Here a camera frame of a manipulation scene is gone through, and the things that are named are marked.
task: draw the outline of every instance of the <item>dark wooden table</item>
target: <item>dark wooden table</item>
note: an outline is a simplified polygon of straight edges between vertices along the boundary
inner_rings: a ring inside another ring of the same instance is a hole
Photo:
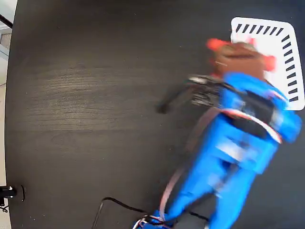
[[[301,0],[20,0],[5,152],[7,182],[27,199],[10,201],[12,229],[88,229],[105,196],[155,209],[202,112],[159,115],[156,102],[209,71],[205,42],[228,40],[236,16],[291,23],[304,62],[304,9]],[[236,228],[304,228],[304,135],[257,178]],[[137,216],[107,204],[98,225],[127,229]]]

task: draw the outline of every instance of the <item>wire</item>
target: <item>wire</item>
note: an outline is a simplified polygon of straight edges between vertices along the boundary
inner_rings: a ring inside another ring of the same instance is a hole
[[[96,216],[95,216],[95,218],[94,218],[94,222],[93,222],[93,224],[92,224],[91,229],[95,229],[95,228],[96,228],[96,224],[97,224],[97,221],[98,221],[99,216],[100,216],[100,214],[101,214],[102,208],[103,208],[103,206],[104,206],[104,202],[107,201],[107,200],[112,201],[112,202],[114,202],[114,203],[116,203],[116,204],[118,204],[118,205],[120,205],[120,206],[122,206],[123,208],[126,208],[126,209],[128,209],[128,210],[136,211],[136,212],[139,212],[139,213],[144,213],[145,215],[147,215],[147,216],[146,216],[147,219],[159,221],[159,222],[149,222],[149,221],[148,221],[148,223],[151,224],[151,225],[155,225],[155,226],[165,225],[165,226],[167,226],[168,223],[175,222],[175,221],[178,219],[178,218],[175,218],[175,219],[171,219],[171,220],[169,220],[169,221],[160,221],[160,220],[157,219],[156,217],[150,216],[150,215],[147,213],[147,211],[145,211],[145,210],[142,210],[142,209],[140,209],[140,208],[131,207],[131,206],[129,206],[129,205],[127,205],[127,204],[124,204],[123,202],[121,202],[121,201],[119,201],[119,200],[117,200],[117,199],[115,199],[115,198],[112,198],[112,197],[105,197],[105,198],[103,198],[103,199],[101,200],[99,209],[98,209],[98,211],[97,211],[97,213],[96,213]],[[192,212],[192,211],[188,211],[187,213],[189,213],[191,216],[197,217],[197,218],[199,218],[199,219],[203,219],[203,220],[206,220],[206,221],[209,220],[207,217],[201,216],[201,215],[199,215],[199,214],[197,214],[197,213],[195,213],[195,212]]]
[[[7,210],[8,207],[9,206],[7,205],[5,207],[0,207],[0,209],[2,209],[3,212],[8,213],[8,210]]]

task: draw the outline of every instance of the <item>brown object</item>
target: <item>brown object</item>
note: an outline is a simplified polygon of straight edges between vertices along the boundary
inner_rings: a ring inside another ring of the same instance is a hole
[[[264,56],[251,44],[227,43],[215,51],[215,74],[241,72],[264,81]]]

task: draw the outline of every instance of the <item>red object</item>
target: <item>red object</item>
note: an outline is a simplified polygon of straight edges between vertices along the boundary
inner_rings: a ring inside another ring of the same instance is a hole
[[[276,58],[274,56],[264,56],[265,70],[271,72],[275,69]]]
[[[213,51],[216,51],[217,49],[219,49],[220,47],[222,47],[222,46],[224,46],[226,44],[230,44],[230,42],[224,42],[224,41],[216,39],[216,38],[211,38],[206,43],[206,46],[209,49],[211,49]]]

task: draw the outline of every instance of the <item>black stripe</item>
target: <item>black stripe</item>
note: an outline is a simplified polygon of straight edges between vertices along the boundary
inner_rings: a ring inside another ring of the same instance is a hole
[[[239,31],[239,29],[240,29],[241,26],[242,26],[241,24],[238,24],[238,26],[237,26],[237,28],[236,28],[236,32]]]
[[[283,28],[280,28],[280,30],[277,32],[276,36],[277,36],[278,34],[280,34],[281,31],[283,31]]]
[[[287,56],[287,55],[289,55],[289,54],[292,54],[292,50],[289,50],[288,52],[286,52],[286,53],[284,54],[284,56]]]
[[[248,29],[249,25],[246,24],[246,26],[244,27],[243,33],[246,32],[246,30]]]
[[[292,74],[290,74],[289,76],[287,76],[287,79],[290,79],[290,78],[295,77],[295,76],[296,76],[296,74],[295,74],[295,73],[292,73]]]
[[[290,102],[297,101],[297,100],[299,100],[299,97],[298,97],[298,96],[297,96],[297,97],[294,97],[294,98],[292,98],[292,99],[289,99]]]
[[[249,33],[252,33],[255,28],[256,28],[256,25],[253,25]]]
[[[288,94],[292,94],[292,93],[296,93],[296,92],[297,92],[297,88],[295,88],[295,89],[289,91]]]
[[[289,58],[288,60],[286,60],[285,63],[289,63],[289,62],[291,62],[291,61],[293,61],[293,60],[294,60],[294,58],[291,57],[291,58]]]
[[[267,26],[267,28],[265,29],[263,34],[266,34],[269,29],[270,29],[270,26]]]
[[[274,28],[272,29],[270,35],[272,35],[272,34],[275,32],[276,29],[277,29],[277,27],[274,27]]]
[[[292,86],[292,85],[295,85],[295,84],[296,84],[296,80],[289,83],[288,86]]]
[[[295,65],[291,65],[289,68],[286,68],[286,72],[291,70],[291,69],[294,69],[295,68]]]
[[[290,38],[289,35],[287,35],[286,37],[284,37],[284,38],[282,39],[282,42],[286,41],[286,40],[289,39],[289,38]]]
[[[286,45],[283,47],[283,49],[289,47],[290,45],[291,45],[291,43],[289,42],[288,44],[286,44]]]
[[[261,25],[261,26],[258,28],[258,31],[256,32],[256,34],[258,34],[258,33],[262,30],[263,27],[264,27],[264,26]]]

